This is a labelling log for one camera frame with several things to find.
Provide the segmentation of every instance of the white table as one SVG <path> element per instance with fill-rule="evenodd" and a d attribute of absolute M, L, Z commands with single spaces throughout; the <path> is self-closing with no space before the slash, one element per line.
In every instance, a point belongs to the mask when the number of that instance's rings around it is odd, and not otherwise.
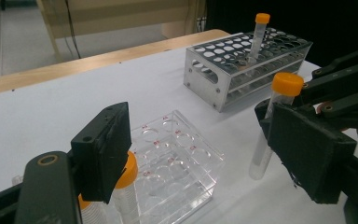
<path fill-rule="evenodd" d="M 72 138 L 103 108 L 129 102 L 136 128 L 178 109 L 226 156 L 213 199 L 185 223 L 345 223 L 338 204 L 317 204 L 295 188 L 274 155 L 255 181 L 248 168 L 259 133 L 254 108 L 265 88 L 218 113 L 183 84 L 186 48 L 116 63 L 0 93 L 0 190 L 22 175 L 26 163 L 47 151 L 67 152 Z M 304 63 L 310 79 L 317 66 Z"/>

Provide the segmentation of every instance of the centrifuge tube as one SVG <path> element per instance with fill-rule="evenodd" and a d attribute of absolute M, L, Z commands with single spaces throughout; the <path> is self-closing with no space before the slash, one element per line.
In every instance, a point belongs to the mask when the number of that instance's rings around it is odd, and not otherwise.
<path fill-rule="evenodd" d="M 261 49 L 261 44 L 266 32 L 267 23 L 269 23 L 269 14 L 257 13 L 255 16 L 255 32 L 253 36 L 251 51 L 248 54 L 248 59 L 257 59 L 258 51 Z"/>
<path fill-rule="evenodd" d="M 107 224 L 107 216 L 101 202 L 85 202 L 78 196 L 81 218 L 84 224 Z"/>
<path fill-rule="evenodd" d="M 277 73 L 272 80 L 271 88 L 273 90 L 269 99 L 267 113 L 265 118 L 272 116 L 273 103 L 282 103 L 291 105 L 295 97 L 301 92 L 304 85 L 304 79 L 292 73 Z M 269 160 L 272 156 L 272 150 L 268 146 L 263 131 L 258 136 L 254 156 L 252 157 L 249 175 L 252 179 L 258 180 L 264 176 Z"/>
<path fill-rule="evenodd" d="M 129 157 L 125 166 L 125 171 L 116 183 L 113 190 L 113 200 L 116 209 L 121 215 L 123 224 L 140 223 L 138 200 L 135 192 L 135 179 L 138 175 L 138 165 L 135 155 L 128 152 Z"/>

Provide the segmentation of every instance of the orange screw cap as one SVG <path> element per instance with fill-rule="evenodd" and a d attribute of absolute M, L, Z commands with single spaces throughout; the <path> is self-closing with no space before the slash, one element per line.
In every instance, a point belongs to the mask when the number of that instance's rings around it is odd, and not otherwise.
<path fill-rule="evenodd" d="M 129 151 L 128 154 L 129 157 L 127 159 L 124 174 L 116 183 L 116 189 L 126 188 L 135 181 L 136 176 L 138 175 L 138 164 L 136 163 L 135 155 L 131 151 Z"/>
<path fill-rule="evenodd" d="M 87 208 L 91 204 L 91 202 L 83 201 L 83 197 L 81 196 L 81 194 L 79 194 L 79 196 L 77 198 L 79 200 L 79 205 L 80 205 L 81 210 Z"/>
<path fill-rule="evenodd" d="M 255 22 L 256 23 L 263 23 L 263 24 L 269 23 L 269 14 L 267 14 L 267 13 L 257 13 L 257 15 L 255 15 Z"/>
<path fill-rule="evenodd" d="M 304 85 L 304 78 L 293 73 L 277 73 L 271 88 L 286 96 L 298 96 Z"/>

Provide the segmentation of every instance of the floor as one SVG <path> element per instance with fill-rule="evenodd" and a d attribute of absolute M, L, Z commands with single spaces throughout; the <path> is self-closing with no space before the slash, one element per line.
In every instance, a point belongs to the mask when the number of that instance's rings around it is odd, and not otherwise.
<path fill-rule="evenodd" d="M 161 25 L 157 24 L 77 36 L 76 43 L 84 58 L 163 39 L 166 37 L 161 34 Z M 67 47 L 73 45 L 72 38 L 58 39 L 57 44 L 66 61 L 77 59 L 77 53 Z M 48 31 L 36 4 L 0 10 L 0 76 L 55 63 Z"/>

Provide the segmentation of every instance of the wooden table edge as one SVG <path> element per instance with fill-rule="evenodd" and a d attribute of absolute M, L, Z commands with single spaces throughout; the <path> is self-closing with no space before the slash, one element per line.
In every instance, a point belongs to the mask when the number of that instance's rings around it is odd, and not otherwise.
<path fill-rule="evenodd" d="M 5 75 L 0 77 L 0 92 L 12 91 L 17 88 L 34 85 L 59 77 L 79 74 L 110 64 L 124 62 L 170 49 L 184 48 L 186 46 L 222 38 L 227 35 L 229 34 L 221 30 L 210 30 L 129 49 L 121 49 L 71 62 L 57 63 L 50 66 Z"/>

